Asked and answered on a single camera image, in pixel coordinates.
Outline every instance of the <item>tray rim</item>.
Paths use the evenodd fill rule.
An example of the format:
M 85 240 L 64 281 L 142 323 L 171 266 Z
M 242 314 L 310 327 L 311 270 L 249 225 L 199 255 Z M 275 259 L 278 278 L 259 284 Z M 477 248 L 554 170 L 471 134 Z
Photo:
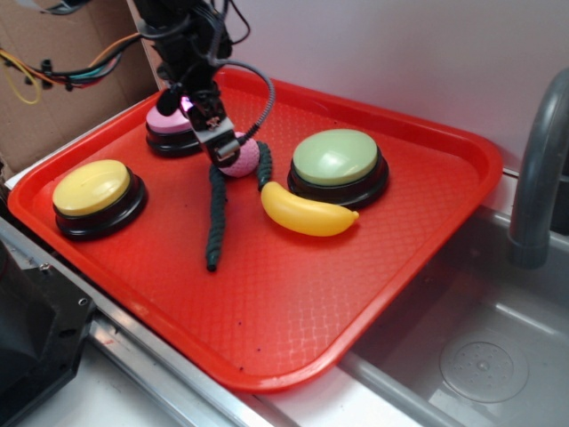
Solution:
M 238 70 L 231 69 L 220 73 L 218 81 L 220 81 L 221 87 L 223 87 L 223 85 L 235 87 L 235 85 L 241 85 L 245 81 L 247 84 L 247 92 L 251 94 L 263 95 L 267 91 L 264 84 L 259 82 L 251 73 Z M 295 369 L 290 373 L 270 377 L 244 373 L 236 373 L 236 375 L 233 375 L 223 366 L 224 364 L 222 362 L 225 359 L 222 357 L 214 360 L 210 359 L 207 364 L 204 364 L 201 360 L 193 360 L 188 354 L 185 354 L 185 357 L 192 359 L 192 361 L 201 366 L 206 373 L 217 381 L 237 391 L 282 391 L 292 386 L 311 381 L 313 378 L 326 372 L 328 368 L 340 360 L 341 356 L 343 356 L 364 330 L 380 316 L 387 305 L 397 297 L 413 276 L 478 208 L 485 196 L 498 183 L 502 175 L 502 162 L 499 151 L 491 142 L 481 136 L 451 126 L 407 116 L 402 113 L 370 106 L 358 101 L 346 100 L 335 95 L 321 93 L 286 82 L 274 80 L 274 83 L 277 88 L 277 102 L 283 102 L 285 104 L 292 103 L 295 107 L 299 107 L 294 104 L 294 101 L 295 97 L 298 96 L 298 91 L 301 91 L 303 99 L 322 103 L 326 107 L 333 109 L 334 114 L 341 114 L 342 111 L 351 111 L 353 114 L 353 112 L 356 111 L 360 115 L 361 120 L 366 120 L 367 117 L 377 117 L 379 115 L 385 120 L 406 122 L 414 129 L 428 130 L 441 138 L 453 138 L 453 140 L 458 138 L 469 147 L 469 155 L 466 156 L 464 149 L 458 148 L 454 152 L 446 149 L 445 153 L 453 154 L 472 164 L 478 173 L 479 181 L 476 191 L 468 197 L 465 197 L 461 205 L 457 205 L 456 209 L 452 211 L 446 221 L 439 227 L 439 229 L 445 230 L 445 238 L 440 238 L 438 230 L 433 230 L 429 238 L 427 238 L 419 250 L 413 254 L 413 257 L 386 282 L 381 291 L 350 321 L 341 334 L 336 337 L 316 359 L 312 360 L 306 366 Z M 85 158 L 96 153 L 102 147 L 106 147 L 117 136 L 124 134 L 124 128 L 120 126 L 121 123 L 131 122 L 134 120 L 134 117 L 136 117 L 137 122 L 143 120 L 148 111 L 148 106 L 153 105 L 159 94 L 160 93 L 155 93 L 151 95 L 146 100 L 127 109 L 113 120 L 94 129 L 91 133 L 86 134 L 81 140 L 50 157 L 46 162 L 37 165 L 16 184 L 9 194 L 8 206 L 12 214 L 31 228 L 46 243 L 53 246 L 55 250 L 60 252 L 60 254 L 69 261 L 71 261 L 69 258 L 73 259 L 73 261 L 71 261 L 73 264 L 80 264 L 82 266 L 93 265 L 88 258 L 81 254 L 80 251 L 75 250 L 73 246 L 58 247 L 61 246 L 58 244 L 60 236 L 54 233 L 44 222 L 36 218 L 33 213 L 27 209 L 29 203 L 33 201 L 33 194 L 42 189 L 47 182 L 54 179 L 54 175 L 60 176 L 60 172 L 55 173 L 52 170 L 51 164 L 61 162 L 64 165 L 69 165 L 69 168 L 66 170 L 70 171 L 74 165 L 77 165 Z M 108 138 L 99 138 L 97 141 L 97 137 L 101 134 L 108 136 Z M 88 276 L 95 283 L 108 279 L 108 275 L 104 272 L 96 273 L 89 271 Z M 171 345 L 174 348 L 178 348 L 178 346 L 172 342 Z M 198 353 L 203 354 L 202 356 L 198 355 L 200 359 L 203 359 L 204 356 L 210 358 L 212 355 L 210 351 L 207 351 L 201 345 L 197 345 L 197 343 L 193 343 L 193 348 Z M 218 375 L 219 372 L 224 372 L 229 375 Z

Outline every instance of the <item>sink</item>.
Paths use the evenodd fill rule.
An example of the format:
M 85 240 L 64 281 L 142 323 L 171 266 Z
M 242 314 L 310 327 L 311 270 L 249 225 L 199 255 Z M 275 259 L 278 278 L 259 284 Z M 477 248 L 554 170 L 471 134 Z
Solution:
M 411 396 L 433 415 L 427 424 L 566 425 L 569 240 L 553 234 L 547 263 L 522 270 L 507 261 L 508 226 L 480 208 L 342 367 L 355 372 L 358 360 L 375 370 L 376 382 L 397 389 L 394 404 Z

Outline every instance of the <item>red tray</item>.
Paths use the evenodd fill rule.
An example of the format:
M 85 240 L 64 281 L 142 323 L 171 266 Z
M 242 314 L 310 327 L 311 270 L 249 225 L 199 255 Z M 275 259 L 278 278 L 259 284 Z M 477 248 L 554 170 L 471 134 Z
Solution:
M 218 82 L 237 130 L 263 110 L 267 90 L 248 73 Z M 331 238 L 286 230 L 264 213 L 254 175 L 228 182 L 218 271 L 205 267 L 209 160 L 161 158 L 145 142 L 156 96 L 28 174 L 9 197 L 13 214 L 104 291 L 230 389 L 279 391 L 333 366 L 413 275 L 477 208 L 501 176 L 488 141 L 385 109 L 276 82 L 277 104 L 257 138 L 271 147 L 283 185 L 309 135 L 358 129 L 390 168 L 379 201 Z M 52 192 L 79 165 L 114 158 L 148 188 L 132 224 L 92 242 L 58 231 Z

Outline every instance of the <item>gray faucet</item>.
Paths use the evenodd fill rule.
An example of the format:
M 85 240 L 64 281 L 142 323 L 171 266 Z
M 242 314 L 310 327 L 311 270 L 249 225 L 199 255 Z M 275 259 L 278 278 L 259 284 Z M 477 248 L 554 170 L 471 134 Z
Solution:
M 510 261 L 536 269 L 547 260 L 549 230 L 569 234 L 569 68 L 549 84 L 529 141 L 509 227 Z

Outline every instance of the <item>yellow banana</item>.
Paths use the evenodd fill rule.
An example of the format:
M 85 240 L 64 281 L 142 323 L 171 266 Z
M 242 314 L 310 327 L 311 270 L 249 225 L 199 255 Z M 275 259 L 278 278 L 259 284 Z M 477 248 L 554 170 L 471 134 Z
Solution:
M 310 236 L 342 233 L 359 217 L 358 212 L 343 206 L 298 197 L 275 181 L 265 184 L 260 201 L 273 221 Z

